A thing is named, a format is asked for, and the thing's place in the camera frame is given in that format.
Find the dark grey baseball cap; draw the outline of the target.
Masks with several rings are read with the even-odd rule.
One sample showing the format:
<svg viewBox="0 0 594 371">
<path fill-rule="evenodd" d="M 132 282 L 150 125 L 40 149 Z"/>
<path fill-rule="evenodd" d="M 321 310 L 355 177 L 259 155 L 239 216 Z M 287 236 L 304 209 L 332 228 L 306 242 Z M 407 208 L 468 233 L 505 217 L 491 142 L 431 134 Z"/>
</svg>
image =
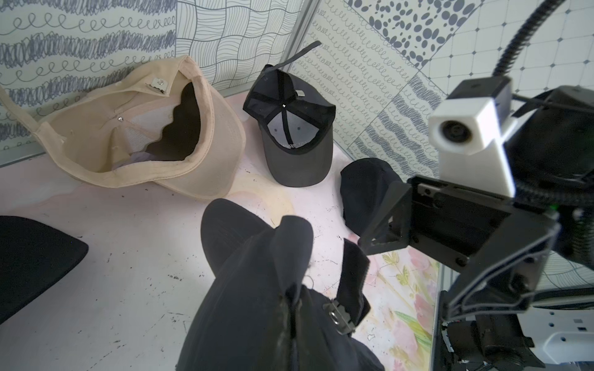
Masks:
<svg viewBox="0 0 594 371">
<path fill-rule="evenodd" d="M 265 65 L 243 106 L 258 122 L 272 177 L 287 187 L 322 182 L 332 164 L 336 106 L 312 85 L 282 70 L 320 45 L 315 41 L 285 62 Z"/>
</svg>

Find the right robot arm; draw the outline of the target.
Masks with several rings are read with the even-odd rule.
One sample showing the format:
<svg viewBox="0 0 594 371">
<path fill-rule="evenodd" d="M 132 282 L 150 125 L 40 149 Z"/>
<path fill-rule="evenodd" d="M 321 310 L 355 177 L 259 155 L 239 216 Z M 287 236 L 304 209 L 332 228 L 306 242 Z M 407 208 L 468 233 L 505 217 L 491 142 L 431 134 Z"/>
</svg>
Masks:
<svg viewBox="0 0 594 371">
<path fill-rule="evenodd" d="M 413 247 L 456 275 L 436 304 L 432 370 L 592 363 L 593 312 L 533 306 L 552 252 L 593 266 L 593 92 L 517 100 L 509 72 L 559 7 L 544 1 L 491 77 L 464 80 L 428 121 L 439 175 L 393 182 L 359 244 Z"/>
</svg>

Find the black cap with white logo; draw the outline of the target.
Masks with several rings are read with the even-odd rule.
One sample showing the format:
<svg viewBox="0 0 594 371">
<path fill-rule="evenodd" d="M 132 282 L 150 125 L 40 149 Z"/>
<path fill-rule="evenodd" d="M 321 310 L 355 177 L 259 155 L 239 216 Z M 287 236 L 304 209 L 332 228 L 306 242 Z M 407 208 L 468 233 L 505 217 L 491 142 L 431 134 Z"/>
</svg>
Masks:
<svg viewBox="0 0 594 371">
<path fill-rule="evenodd" d="M 1 217 L 1 322 L 64 278 L 88 254 L 88 245 L 20 216 Z"/>
</svg>

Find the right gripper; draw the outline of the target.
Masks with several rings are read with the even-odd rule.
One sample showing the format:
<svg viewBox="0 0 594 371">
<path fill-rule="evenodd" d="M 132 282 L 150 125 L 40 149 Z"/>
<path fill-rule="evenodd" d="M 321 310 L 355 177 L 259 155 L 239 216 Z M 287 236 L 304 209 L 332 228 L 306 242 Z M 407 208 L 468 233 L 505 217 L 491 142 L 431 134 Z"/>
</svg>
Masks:
<svg viewBox="0 0 594 371">
<path fill-rule="evenodd" d="M 458 320 L 526 312 L 558 234 L 557 216 L 416 176 L 388 187 L 358 245 L 366 255 L 410 245 L 459 272 L 442 296 L 442 318 Z"/>
</svg>

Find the beige baseball cap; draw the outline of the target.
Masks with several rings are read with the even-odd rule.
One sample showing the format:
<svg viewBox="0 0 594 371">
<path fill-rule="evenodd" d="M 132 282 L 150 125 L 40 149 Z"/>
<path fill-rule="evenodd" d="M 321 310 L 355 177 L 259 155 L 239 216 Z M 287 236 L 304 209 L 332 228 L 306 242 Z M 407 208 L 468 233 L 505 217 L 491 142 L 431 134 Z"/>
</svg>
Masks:
<svg viewBox="0 0 594 371">
<path fill-rule="evenodd" d="M 235 111 L 189 56 L 155 60 L 37 120 L 2 106 L 75 179 L 117 189 L 147 182 L 194 199 L 226 196 L 245 149 Z"/>
</svg>

